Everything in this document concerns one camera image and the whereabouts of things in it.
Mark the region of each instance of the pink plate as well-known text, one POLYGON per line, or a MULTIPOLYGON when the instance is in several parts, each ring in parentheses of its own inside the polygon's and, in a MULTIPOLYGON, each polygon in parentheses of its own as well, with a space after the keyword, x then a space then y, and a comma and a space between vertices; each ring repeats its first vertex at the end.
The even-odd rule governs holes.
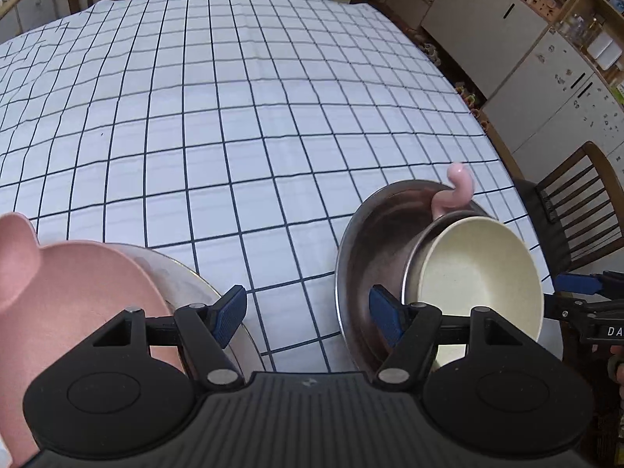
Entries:
MULTIPOLYGON (((22 414, 30 382, 127 306, 170 311, 149 276, 102 243, 40 246, 23 215, 0 216, 0 435, 20 466, 37 452, 22 414)), ((182 369, 177 349, 152 355, 182 369)))

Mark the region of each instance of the chair seat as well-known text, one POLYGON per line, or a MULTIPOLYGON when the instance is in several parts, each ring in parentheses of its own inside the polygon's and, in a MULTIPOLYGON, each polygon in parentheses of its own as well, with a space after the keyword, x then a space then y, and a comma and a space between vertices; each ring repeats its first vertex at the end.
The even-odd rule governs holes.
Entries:
POLYGON ((537 193, 536 184, 526 179, 514 178, 514 185, 526 212, 535 228, 537 240, 544 253, 546 265, 551 276, 556 276, 570 269, 570 247, 561 222, 551 223, 542 206, 542 200, 537 193))

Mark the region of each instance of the pink pig tail handle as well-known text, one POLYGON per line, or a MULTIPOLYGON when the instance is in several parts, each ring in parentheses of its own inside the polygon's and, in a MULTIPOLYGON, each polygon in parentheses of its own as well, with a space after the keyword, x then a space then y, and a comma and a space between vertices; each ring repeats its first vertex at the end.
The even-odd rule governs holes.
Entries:
POLYGON ((451 210, 466 206, 474 195, 472 176, 463 163, 451 163, 446 175, 455 189, 442 190, 433 196, 431 214, 434 220, 451 210))

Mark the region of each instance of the stainless steel bowl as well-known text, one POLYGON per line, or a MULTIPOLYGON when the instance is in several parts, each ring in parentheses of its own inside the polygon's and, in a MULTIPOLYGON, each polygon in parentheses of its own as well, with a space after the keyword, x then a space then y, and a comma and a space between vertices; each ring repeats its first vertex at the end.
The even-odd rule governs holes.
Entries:
MULTIPOLYGON (((353 361, 369 375, 389 353, 370 318, 369 290, 382 284, 401 297, 406 263, 414 259, 414 247, 433 221, 431 199, 441 190, 450 188, 421 179, 385 186, 364 201, 342 237, 335 276, 338 321, 353 361)), ((487 215, 474 202, 468 209, 487 215)), ((449 225, 456 220, 447 214, 436 226, 444 225, 447 217, 449 225)))

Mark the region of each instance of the screw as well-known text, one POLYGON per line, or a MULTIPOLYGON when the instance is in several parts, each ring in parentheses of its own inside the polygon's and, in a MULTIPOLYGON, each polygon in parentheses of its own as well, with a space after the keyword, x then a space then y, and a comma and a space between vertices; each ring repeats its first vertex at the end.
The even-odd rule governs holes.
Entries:
POLYGON ((208 373, 208 382, 214 385, 228 385, 238 379, 238 373, 231 369, 214 369, 208 373))
POLYGON ((400 367, 386 367, 379 372, 378 377, 386 384, 402 384, 408 381, 410 375, 400 367))

